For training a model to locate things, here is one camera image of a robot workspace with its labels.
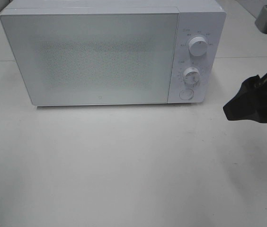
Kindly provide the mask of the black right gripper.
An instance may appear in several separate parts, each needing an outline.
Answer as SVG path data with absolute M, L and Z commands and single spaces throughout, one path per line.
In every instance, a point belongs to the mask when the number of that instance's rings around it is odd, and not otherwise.
M 224 107 L 227 120 L 267 123 L 267 73 L 243 81 L 238 93 Z

